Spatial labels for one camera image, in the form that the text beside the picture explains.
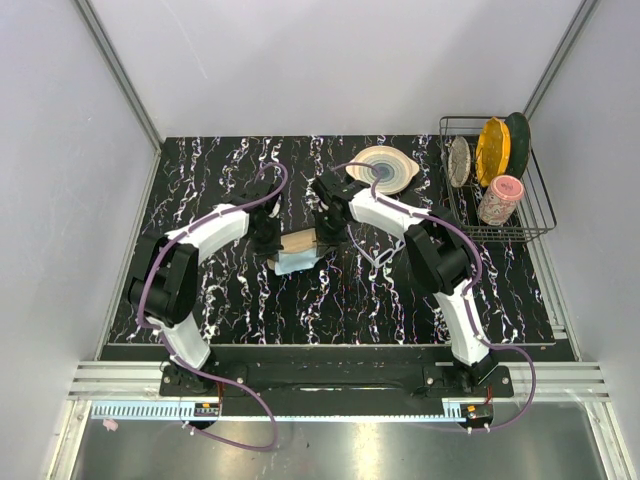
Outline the light blue cleaning cloth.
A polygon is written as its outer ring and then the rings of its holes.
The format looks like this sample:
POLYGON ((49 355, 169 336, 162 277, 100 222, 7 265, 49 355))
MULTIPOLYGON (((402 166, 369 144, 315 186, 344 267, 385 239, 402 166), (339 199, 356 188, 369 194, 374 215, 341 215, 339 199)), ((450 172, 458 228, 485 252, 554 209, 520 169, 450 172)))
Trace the light blue cleaning cloth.
POLYGON ((281 252, 274 262, 273 270, 278 276, 288 275, 312 269, 319 260, 315 249, 295 253, 281 252))

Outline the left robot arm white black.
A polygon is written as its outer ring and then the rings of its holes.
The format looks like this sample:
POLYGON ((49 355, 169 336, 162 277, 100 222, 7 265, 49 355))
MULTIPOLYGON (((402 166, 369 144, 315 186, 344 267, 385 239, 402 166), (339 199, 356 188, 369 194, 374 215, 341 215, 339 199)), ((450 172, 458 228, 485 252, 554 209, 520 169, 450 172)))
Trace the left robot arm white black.
POLYGON ((171 360, 183 367, 181 384, 196 396, 215 386, 212 356, 193 315, 200 265, 218 250, 245 239, 257 257, 282 249, 274 209, 281 188, 259 180, 207 215, 165 234, 138 239, 125 286, 139 326, 159 333, 171 360))

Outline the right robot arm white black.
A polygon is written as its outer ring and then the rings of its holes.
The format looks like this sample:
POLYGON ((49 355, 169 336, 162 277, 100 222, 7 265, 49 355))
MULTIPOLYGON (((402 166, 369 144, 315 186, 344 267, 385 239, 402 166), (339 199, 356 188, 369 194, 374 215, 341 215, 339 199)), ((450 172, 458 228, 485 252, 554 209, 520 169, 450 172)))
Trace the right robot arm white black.
POLYGON ((454 224, 452 212, 405 204, 363 182, 347 183, 332 171, 315 178, 312 189, 320 200, 314 216, 321 242, 344 241, 352 223, 368 224, 404 242, 414 278, 435 297, 449 331, 455 387, 470 397, 486 389, 497 362, 473 296, 481 260, 473 242, 454 224))

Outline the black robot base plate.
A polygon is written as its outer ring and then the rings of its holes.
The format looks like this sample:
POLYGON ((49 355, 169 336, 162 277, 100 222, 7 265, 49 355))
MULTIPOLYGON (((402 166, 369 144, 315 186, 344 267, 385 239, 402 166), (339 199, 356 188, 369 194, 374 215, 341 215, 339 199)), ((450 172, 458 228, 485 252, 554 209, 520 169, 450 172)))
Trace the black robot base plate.
POLYGON ((440 414, 445 399, 511 399, 513 382, 496 357, 473 374, 449 348, 427 346, 221 346, 199 377, 173 363, 162 369, 163 397, 221 399, 229 417, 280 420, 440 414))

